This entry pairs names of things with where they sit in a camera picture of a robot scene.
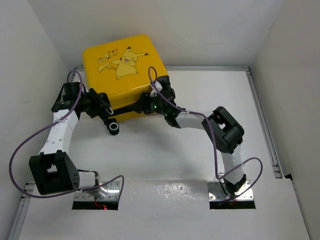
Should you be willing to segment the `yellow suitcase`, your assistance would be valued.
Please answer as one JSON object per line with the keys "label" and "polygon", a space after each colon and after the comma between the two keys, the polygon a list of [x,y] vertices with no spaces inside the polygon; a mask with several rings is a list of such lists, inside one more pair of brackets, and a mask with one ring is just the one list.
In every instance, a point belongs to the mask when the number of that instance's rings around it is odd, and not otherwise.
{"label": "yellow suitcase", "polygon": [[82,61],[89,89],[107,94],[118,126],[144,114],[135,111],[135,103],[143,92],[152,91],[151,82],[158,80],[163,90],[175,95],[169,74],[145,34],[89,47],[83,51]]}

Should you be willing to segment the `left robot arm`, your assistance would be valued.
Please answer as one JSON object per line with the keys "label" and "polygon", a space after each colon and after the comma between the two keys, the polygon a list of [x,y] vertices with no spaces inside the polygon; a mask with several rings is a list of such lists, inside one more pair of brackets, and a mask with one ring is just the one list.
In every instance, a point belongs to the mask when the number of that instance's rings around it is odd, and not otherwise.
{"label": "left robot arm", "polygon": [[69,147],[81,113],[100,117],[111,135],[119,133],[106,93],[82,89],[80,83],[65,83],[54,102],[53,126],[39,154],[29,159],[29,167],[42,196],[78,190],[79,171],[69,157]]}

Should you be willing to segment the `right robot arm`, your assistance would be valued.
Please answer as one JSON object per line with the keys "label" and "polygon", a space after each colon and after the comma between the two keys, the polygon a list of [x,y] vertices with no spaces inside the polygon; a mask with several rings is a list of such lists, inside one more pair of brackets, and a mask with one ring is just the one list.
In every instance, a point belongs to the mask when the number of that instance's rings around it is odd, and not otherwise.
{"label": "right robot arm", "polygon": [[160,114],[171,127],[204,130],[213,144],[214,157],[217,152],[222,156],[224,174],[216,173],[216,178],[224,181],[231,196],[245,184],[241,158],[244,129],[224,107],[217,107],[210,115],[188,111],[176,105],[172,90],[164,89],[143,93],[135,105],[137,113]]}

